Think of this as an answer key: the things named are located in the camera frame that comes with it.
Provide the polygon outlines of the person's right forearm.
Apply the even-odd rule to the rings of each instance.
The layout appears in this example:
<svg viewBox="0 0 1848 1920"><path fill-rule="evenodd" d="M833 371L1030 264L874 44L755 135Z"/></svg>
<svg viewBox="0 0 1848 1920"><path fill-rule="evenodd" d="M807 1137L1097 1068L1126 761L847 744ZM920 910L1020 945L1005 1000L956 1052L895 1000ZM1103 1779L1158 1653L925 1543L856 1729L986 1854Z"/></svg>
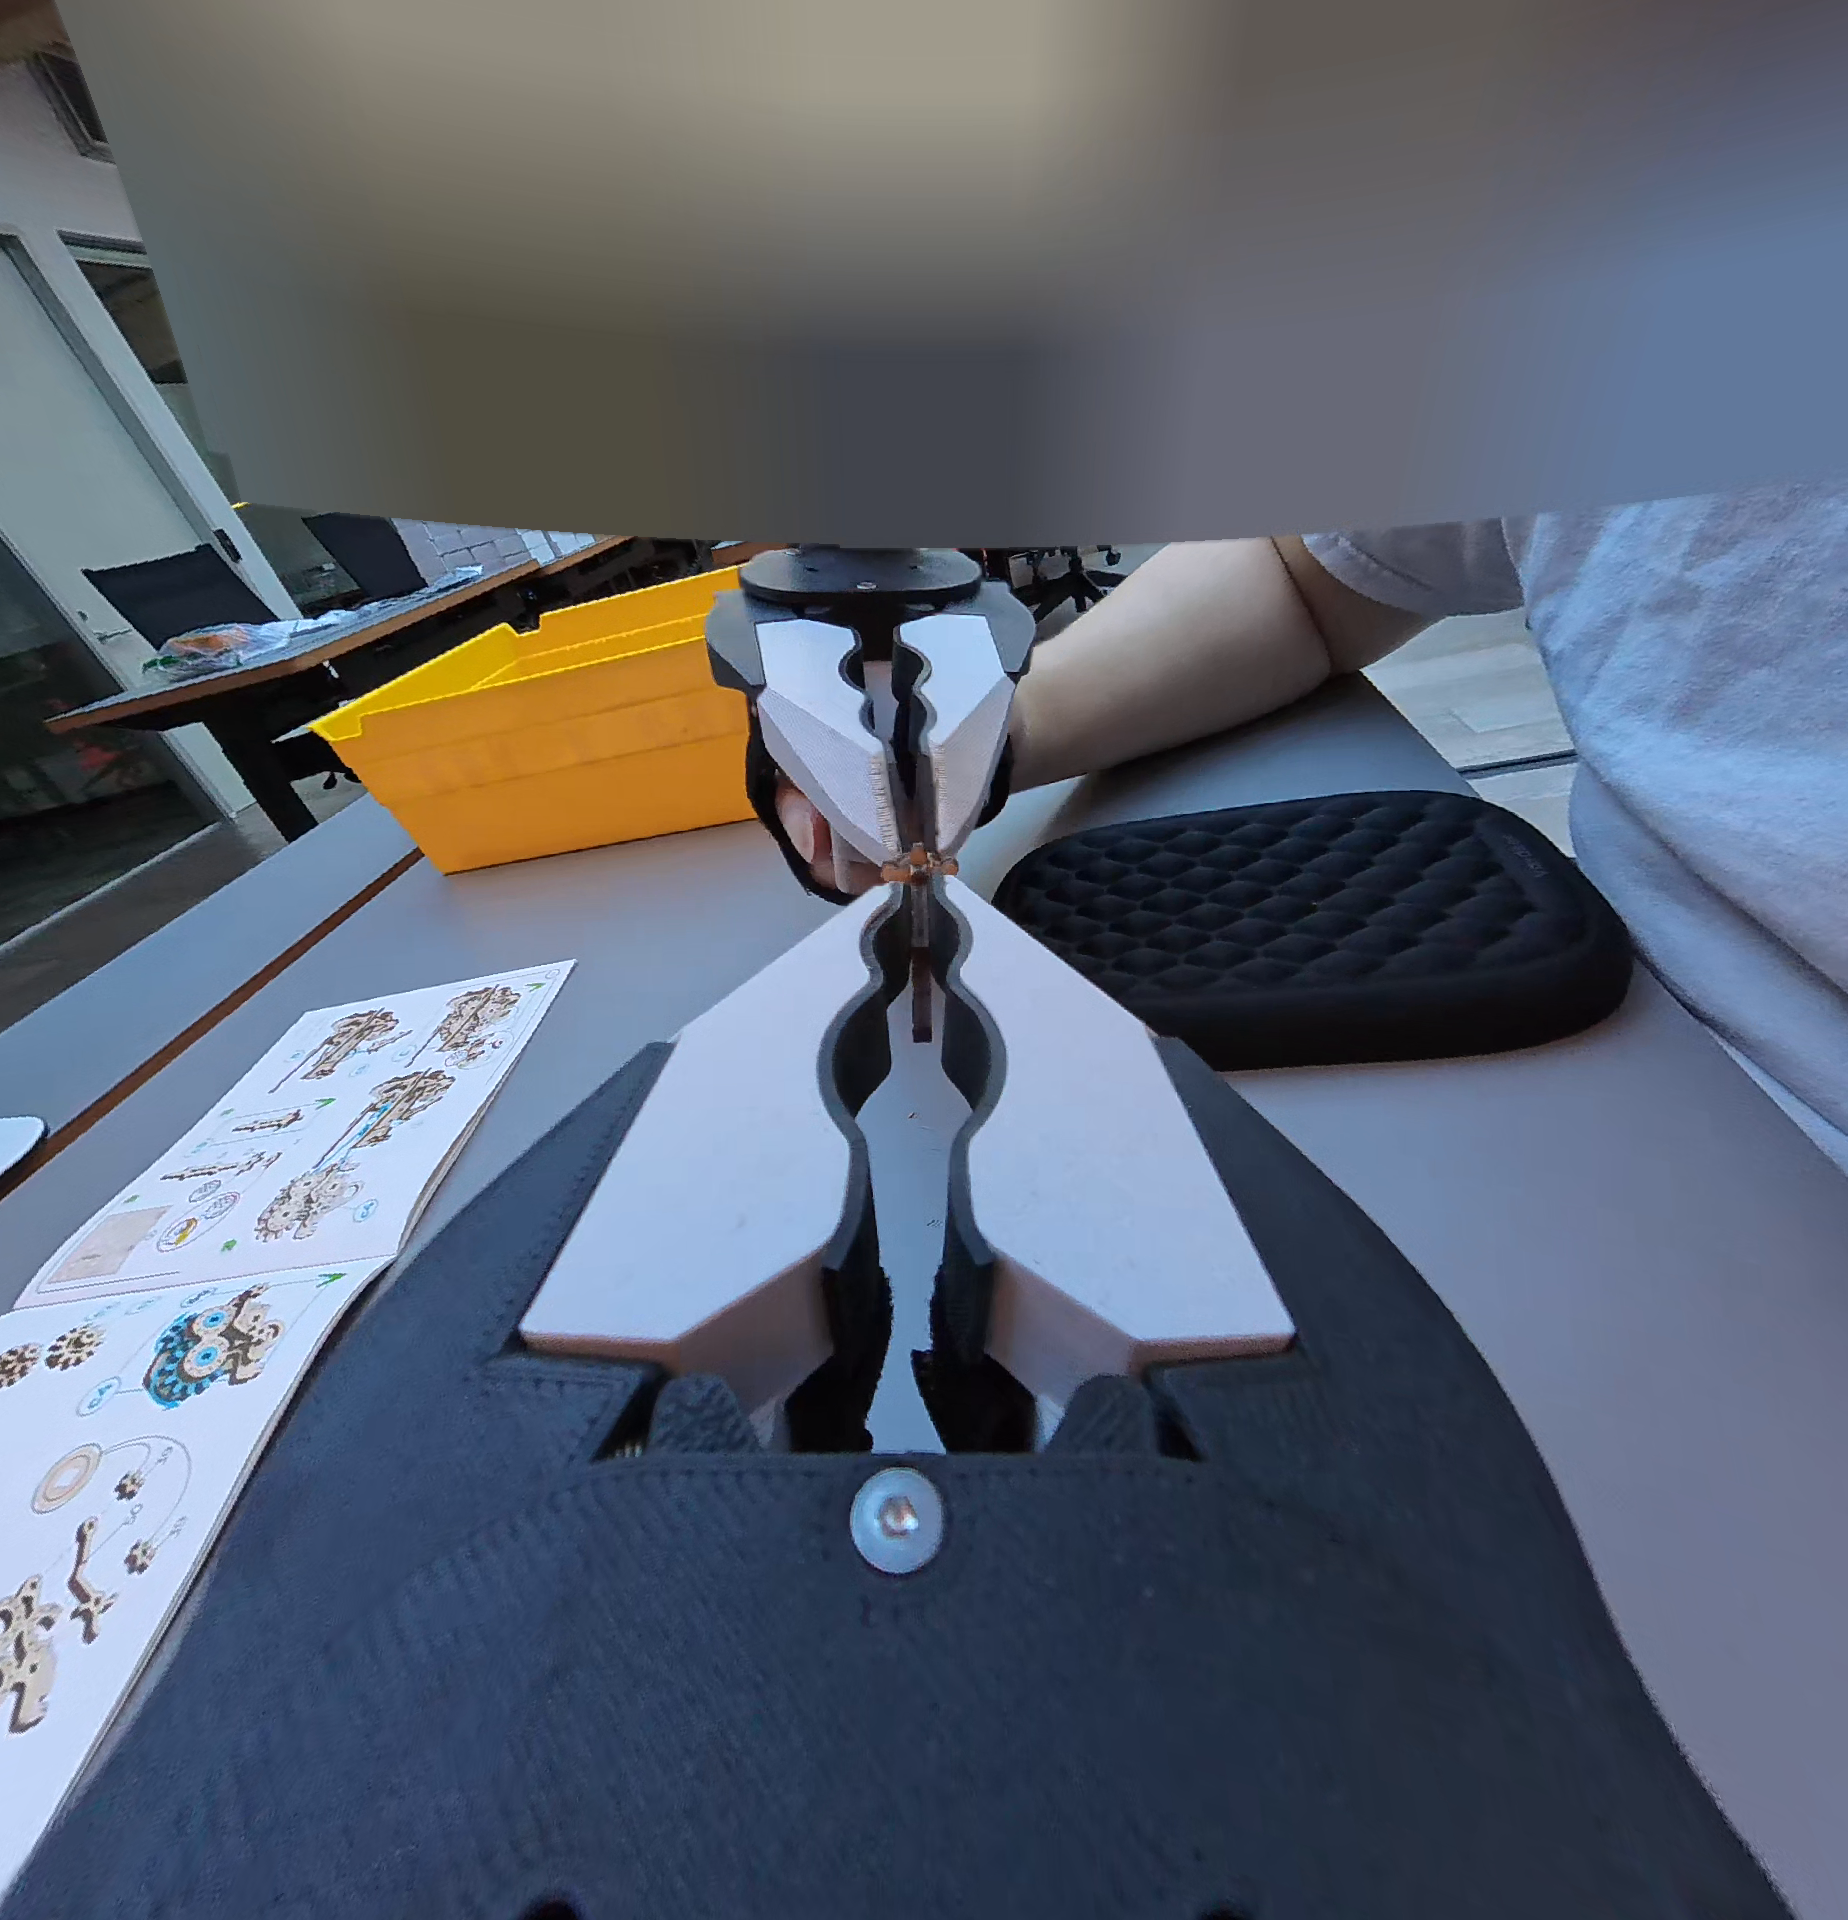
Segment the person's right forearm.
<svg viewBox="0 0 1848 1920"><path fill-rule="evenodd" d="M1034 649L1012 705L1014 788L1103 771L1306 696L1368 611L1294 538L1159 548Z"/></svg>

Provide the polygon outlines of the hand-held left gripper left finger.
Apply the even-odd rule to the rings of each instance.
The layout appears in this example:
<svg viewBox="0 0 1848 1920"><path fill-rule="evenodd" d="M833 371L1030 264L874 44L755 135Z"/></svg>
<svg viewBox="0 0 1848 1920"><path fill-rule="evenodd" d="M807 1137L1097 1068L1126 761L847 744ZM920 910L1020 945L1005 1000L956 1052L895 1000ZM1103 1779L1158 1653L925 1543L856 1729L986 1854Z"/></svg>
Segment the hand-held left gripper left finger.
<svg viewBox="0 0 1848 1920"><path fill-rule="evenodd" d="M892 887L837 910L673 1039L528 1307L540 1352L783 1400L800 1452L865 1452L892 1331L860 1113L888 1077Z"/></svg>

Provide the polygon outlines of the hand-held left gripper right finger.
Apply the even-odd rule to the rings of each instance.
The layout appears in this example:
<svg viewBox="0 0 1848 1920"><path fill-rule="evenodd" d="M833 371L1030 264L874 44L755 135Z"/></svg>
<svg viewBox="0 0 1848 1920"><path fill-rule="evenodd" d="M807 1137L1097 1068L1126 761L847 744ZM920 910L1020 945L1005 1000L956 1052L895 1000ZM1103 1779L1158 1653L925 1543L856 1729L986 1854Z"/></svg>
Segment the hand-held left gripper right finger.
<svg viewBox="0 0 1848 1920"><path fill-rule="evenodd" d="M1172 1064L1116 1000L967 884L934 884L952 1146L923 1400L952 1452L1034 1445L1040 1407L1159 1363L1266 1356L1294 1324Z"/></svg>

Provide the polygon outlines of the dark table with wood edge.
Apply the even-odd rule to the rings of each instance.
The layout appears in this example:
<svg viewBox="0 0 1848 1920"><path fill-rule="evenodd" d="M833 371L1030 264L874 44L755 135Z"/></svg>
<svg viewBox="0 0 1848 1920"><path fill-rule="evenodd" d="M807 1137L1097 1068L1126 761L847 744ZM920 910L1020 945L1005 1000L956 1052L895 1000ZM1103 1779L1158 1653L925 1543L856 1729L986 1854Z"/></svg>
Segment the dark table with wood edge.
<svg viewBox="0 0 1848 1920"><path fill-rule="evenodd" d="M665 583L733 559L739 545L708 540L609 535L551 563L512 563L405 611L370 614L358 630L316 635L275 660L217 669L180 684L125 689L46 718L53 735L92 728L172 732L200 723L217 741L253 800L286 842L312 829L293 782L340 773L340 761L307 735L348 698L435 660L475 631L509 618L522 627L561 604Z"/></svg>

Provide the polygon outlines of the person's white shirt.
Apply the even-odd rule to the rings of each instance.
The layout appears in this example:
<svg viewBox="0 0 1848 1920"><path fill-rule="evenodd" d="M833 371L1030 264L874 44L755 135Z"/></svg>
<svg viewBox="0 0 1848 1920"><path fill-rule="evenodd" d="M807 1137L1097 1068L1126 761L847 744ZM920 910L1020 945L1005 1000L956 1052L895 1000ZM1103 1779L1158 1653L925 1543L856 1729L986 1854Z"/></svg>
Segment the person's white shirt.
<svg viewBox="0 0 1848 1920"><path fill-rule="evenodd" d="M1848 477L1306 545L1416 614L1525 611L1581 872L1848 1173Z"/></svg>

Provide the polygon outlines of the small wooden model part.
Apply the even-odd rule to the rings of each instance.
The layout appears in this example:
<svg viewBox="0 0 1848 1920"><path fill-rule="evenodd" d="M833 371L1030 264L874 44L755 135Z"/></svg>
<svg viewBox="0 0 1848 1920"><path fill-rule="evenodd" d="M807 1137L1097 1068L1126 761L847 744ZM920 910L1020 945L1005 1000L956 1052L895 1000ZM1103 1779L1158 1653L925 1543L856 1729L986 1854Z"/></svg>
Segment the small wooden model part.
<svg viewBox="0 0 1848 1920"><path fill-rule="evenodd" d="M908 852L888 858L879 876L900 884L907 906L908 939L908 991L911 1041L931 1044L934 1036L934 914L936 880L956 873L956 858L931 850L921 840Z"/></svg>

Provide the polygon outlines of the person's right hand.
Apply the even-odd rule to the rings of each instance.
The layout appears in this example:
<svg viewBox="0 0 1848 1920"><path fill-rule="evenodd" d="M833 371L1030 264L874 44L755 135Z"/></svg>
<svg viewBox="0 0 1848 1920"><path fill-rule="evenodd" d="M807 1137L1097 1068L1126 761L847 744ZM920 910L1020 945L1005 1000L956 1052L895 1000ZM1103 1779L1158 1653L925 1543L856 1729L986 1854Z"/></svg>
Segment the person's right hand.
<svg viewBox="0 0 1848 1920"><path fill-rule="evenodd" d="M791 780L775 782L775 816L791 865L819 895L851 900L882 882L880 861L863 858L847 840L837 840L831 823Z"/></svg>

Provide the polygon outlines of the model instruction booklet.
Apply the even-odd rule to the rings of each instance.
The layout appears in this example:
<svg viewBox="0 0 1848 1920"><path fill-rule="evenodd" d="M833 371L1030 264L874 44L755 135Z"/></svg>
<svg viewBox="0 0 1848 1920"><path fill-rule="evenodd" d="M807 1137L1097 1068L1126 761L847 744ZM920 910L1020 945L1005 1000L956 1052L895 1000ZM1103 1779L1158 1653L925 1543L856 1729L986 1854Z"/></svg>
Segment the model instruction booklet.
<svg viewBox="0 0 1848 1920"><path fill-rule="evenodd" d="M305 1013L0 1317L0 1893L571 970Z"/></svg>

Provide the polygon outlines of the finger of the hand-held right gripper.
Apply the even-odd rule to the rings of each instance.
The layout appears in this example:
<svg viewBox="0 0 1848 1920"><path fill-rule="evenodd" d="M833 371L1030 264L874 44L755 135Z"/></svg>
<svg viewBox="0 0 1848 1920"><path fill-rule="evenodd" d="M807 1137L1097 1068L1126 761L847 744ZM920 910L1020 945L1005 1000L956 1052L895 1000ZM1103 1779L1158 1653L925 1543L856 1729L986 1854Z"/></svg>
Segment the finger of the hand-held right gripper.
<svg viewBox="0 0 1848 1920"><path fill-rule="evenodd" d="M998 614L920 614L895 627L895 750L916 837L948 863L977 826L1007 744L1023 633Z"/></svg>
<svg viewBox="0 0 1848 1920"><path fill-rule="evenodd" d="M815 616L761 616L753 631L761 664L750 696L750 798L788 865L777 780L798 783L860 856L903 854L893 755L871 694L847 672L860 638Z"/></svg>

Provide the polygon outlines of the black quilted wrist rest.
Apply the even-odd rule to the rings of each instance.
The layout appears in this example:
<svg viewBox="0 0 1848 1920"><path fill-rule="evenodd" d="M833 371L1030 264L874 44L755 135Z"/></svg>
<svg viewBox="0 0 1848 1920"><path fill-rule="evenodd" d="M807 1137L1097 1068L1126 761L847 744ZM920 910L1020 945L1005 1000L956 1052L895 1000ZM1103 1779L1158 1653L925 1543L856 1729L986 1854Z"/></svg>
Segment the black quilted wrist rest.
<svg viewBox="0 0 1848 1920"><path fill-rule="evenodd" d="M1218 1070L1551 1044L1631 985L1631 939L1578 865L1441 790L1103 825L1023 856L993 901Z"/></svg>

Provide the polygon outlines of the yellow plastic bin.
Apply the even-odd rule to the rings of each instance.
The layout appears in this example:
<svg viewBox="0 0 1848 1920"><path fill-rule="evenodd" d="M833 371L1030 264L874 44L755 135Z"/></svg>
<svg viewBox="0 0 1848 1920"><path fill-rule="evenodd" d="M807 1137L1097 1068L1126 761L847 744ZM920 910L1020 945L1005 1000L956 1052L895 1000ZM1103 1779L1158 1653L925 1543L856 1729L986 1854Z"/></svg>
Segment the yellow plastic bin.
<svg viewBox="0 0 1848 1920"><path fill-rule="evenodd" d="M446 873L753 818L725 567L495 625L312 722Z"/></svg>

